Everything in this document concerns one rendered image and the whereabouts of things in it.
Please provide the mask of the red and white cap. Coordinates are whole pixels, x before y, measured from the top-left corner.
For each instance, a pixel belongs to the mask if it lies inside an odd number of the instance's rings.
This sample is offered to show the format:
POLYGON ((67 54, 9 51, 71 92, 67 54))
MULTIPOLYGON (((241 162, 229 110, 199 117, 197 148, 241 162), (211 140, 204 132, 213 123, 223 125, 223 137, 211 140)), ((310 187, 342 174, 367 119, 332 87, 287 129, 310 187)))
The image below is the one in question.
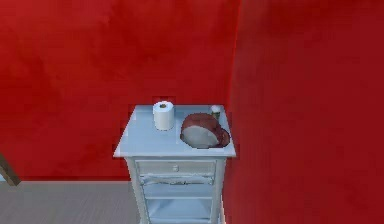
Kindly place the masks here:
POLYGON ((230 143, 229 132, 207 113, 188 115, 181 126, 180 139, 192 148, 223 148, 230 143))

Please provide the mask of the white toilet paper roll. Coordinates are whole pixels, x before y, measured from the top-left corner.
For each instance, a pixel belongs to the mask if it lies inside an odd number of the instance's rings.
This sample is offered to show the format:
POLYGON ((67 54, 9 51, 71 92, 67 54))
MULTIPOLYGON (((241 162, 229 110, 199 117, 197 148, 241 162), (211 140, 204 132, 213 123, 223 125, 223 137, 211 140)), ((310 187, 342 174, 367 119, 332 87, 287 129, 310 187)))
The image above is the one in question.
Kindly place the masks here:
POLYGON ((168 131, 174 126, 174 105, 168 101, 160 101, 153 105, 154 125, 158 130, 168 131))

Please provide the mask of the pale blue bedside table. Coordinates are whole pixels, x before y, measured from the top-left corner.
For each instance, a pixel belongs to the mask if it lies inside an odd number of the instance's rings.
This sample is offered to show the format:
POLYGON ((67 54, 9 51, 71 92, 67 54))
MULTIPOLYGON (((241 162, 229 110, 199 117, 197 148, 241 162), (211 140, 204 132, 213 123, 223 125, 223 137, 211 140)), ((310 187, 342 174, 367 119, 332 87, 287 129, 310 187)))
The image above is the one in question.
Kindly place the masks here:
POLYGON ((160 131, 152 106, 135 107, 114 156, 127 162, 138 224, 226 224, 222 189, 235 146, 195 149, 180 139, 188 115, 210 111, 209 105, 177 105, 174 127, 160 131))

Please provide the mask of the brown wooden slanted post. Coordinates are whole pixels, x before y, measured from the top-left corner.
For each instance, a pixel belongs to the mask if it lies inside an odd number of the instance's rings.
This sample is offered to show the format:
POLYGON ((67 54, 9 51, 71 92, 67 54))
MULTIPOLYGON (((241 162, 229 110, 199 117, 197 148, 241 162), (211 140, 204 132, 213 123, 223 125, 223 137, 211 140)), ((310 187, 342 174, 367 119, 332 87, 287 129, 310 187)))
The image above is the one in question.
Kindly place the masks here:
POLYGON ((21 182, 18 175, 2 154, 0 154, 0 175, 10 186, 17 186, 21 182))

